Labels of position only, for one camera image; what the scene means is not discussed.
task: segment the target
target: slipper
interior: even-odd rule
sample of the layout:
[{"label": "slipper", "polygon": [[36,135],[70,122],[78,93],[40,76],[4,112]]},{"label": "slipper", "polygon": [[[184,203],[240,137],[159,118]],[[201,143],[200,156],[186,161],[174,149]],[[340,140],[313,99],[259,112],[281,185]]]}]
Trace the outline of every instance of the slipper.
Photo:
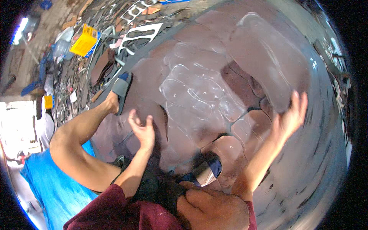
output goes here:
[{"label": "slipper", "polygon": [[187,173],[176,180],[176,183],[181,181],[190,181],[197,187],[204,187],[214,182],[220,175],[222,165],[218,156],[211,158],[198,167],[193,169],[192,172]]},{"label": "slipper", "polygon": [[111,90],[117,94],[119,101],[119,111],[115,114],[116,116],[121,115],[125,103],[125,97],[128,93],[129,85],[132,80],[132,75],[129,72],[125,72],[116,79]]}]

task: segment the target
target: leather scrap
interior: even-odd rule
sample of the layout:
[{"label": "leather scrap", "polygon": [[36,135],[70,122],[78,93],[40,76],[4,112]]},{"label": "leather scrap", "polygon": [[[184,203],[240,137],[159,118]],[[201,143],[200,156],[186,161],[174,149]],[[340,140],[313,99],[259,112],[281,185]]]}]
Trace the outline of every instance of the leather scrap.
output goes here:
[{"label": "leather scrap", "polygon": [[91,83],[96,85],[102,78],[109,75],[115,63],[115,51],[108,48],[98,59],[95,67],[91,71]]}]

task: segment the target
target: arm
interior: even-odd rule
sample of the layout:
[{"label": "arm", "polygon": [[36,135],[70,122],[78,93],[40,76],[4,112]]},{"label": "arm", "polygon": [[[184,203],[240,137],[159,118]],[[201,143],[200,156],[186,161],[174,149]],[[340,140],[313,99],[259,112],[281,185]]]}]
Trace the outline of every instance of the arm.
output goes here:
[{"label": "arm", "polygon": [[155,145],[155,132],[151,115],[147,117],[146,126],[142,126],[139,118],[136,116],[136,111],[133,109],[129,113],[128,121],[134,134],[141,142],[141,147],[135,154],[132,162],[114,183],[123,189],[127,198],[135,195]]},{"label": "arm", "polygon": [[291,96],[291,107],[282,116],[278,114],[273,121],[270,135],[261,148],[236,179],[231,193],[244,201],[252,201],[253,192],[262,181],[267,169],[280,153],[287,139],[304,123],[307,110],[307,94],[294,91]]}]

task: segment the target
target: white paper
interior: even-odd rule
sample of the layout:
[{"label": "white paper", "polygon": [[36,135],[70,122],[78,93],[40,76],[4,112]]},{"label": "white paper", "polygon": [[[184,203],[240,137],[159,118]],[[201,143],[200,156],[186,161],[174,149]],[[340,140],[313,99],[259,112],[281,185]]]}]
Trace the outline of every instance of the white paper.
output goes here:
[{"label": "white paper", "polygon": [[70,95],[70,102],[73,103],[77,100],[77,93],[75,92],[76,90],[74,90],[74,92]]}]

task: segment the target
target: leather piece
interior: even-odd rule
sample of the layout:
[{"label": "leather piece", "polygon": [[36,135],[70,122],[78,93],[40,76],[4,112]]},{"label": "leather piece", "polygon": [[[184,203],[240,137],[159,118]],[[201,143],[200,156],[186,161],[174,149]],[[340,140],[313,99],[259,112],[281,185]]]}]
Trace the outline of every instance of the leather piece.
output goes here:
[{"label": "leather piece", "polygon": [[177,40],[166,40],[158,45],[153,50],[149,51],[149,56],[152,58],[163,59],[166,54],[178,43]]},{"label": "leather piece", "polygon": [[220,53],[199,50],[180,42],[164,58],[164,64],[171,70],[178,64],[188,67],[194,63],[200,63],[205,69],[219,72],[222,67],[227,65],[227,59]]},{"label": "leather piece", "polygon": [[230,33],[235,29],[236,21],[226,13],[210,10],[195,20],[211,31],[215,32],[221,41],[227,41]]},{"label": "leather piece", "polygon": [[258,15],[245,17],[230,36],[228,46],[238,65],[262,85],[278,113],[288,109],[293,89],[308,89],[310,74],[303,54]]},{"label": "leather piece", "polygon": [[[139,98],[149,98],[159,105],[163,105],[165,98],[159,91],[159,86],[167,76],[169,70],[162,60],[155,58],[141,59],[131,70],[132,83],[125,103]],[[130,110],[124,106],[123,113]]]},{"label": "leather piece", "polygon": [[206,146],[227,130],[226,121],[218,109],[205,120],[169,102],[166,103],[165,109],[168,116],[186,130],[199,148]]},{"label": "leather piece", "polygon": [[108,48],[104,51],[91,71],[92,85],[96,85],[102,78],[111,73],[115,63],[114,56],[114,50]]},{"label": "leather piece", "polygon": [[247,108],[251,106],[258,107],[259,98],[253,94],[247,80],[239,76],[229,65],[222,68],[221,76],[229,88],[240,98]]},{"label": "leather piece", "polygon": [[269,134],[270,118],[262,110],[252,110],[231,126],[231,133],[244,147],[244,155],[249,161]]},{"label": "leather piece", "polygon": [[262,86],[256,81],[249,73],[245,72],[240,66],[235,62],[231,61],[229,63],[230,69],[239,74],[242,78],[248,81],[250,87],[252,88],[253,93],[259,97],[263,98],[265,96],[265,92],[262,89]]},{"label": "leather piece", "polygon": [[261,102],[259,103],[259,106],[261,109],[270,117],[270,119],[274,118],[275,112],[273,111],[273,108],[268,101],[267,97],[264,97]]},{"label": "leather piece", "polygon": [[106,123],[107,132],[111,135],[114,146],[125,139],[128,134],[127,129],[130,129],[130,127],[124,126],[120,116],[115,116],[114,114],[107,115],[104,119],[104,123]]},{"label": "leather piece", "polygon": [[189,43],[194,47],[202,50],[214,51],[217,53],[225,53],[225,44],[220,41],[217,33],[210,31],[203,25],[190,25],[182,29],[174,35],[174,39]]},{"label": "leather piece", "polygon": [[240,141],[233,136],[222,136],[201,149],[204,157],[216,154],[219,156],[222,171],[217,180],[222,191],[229,193],[239,173],[247,164]]},{"label": "leather piece", "polygon": [[171,119],[168,119],[167,136],[169,138],[169,146],[161,153],[161,158],[165,160],[167,165],[176,166],[192,159],[196,155],[197,148],[191,136]]}]

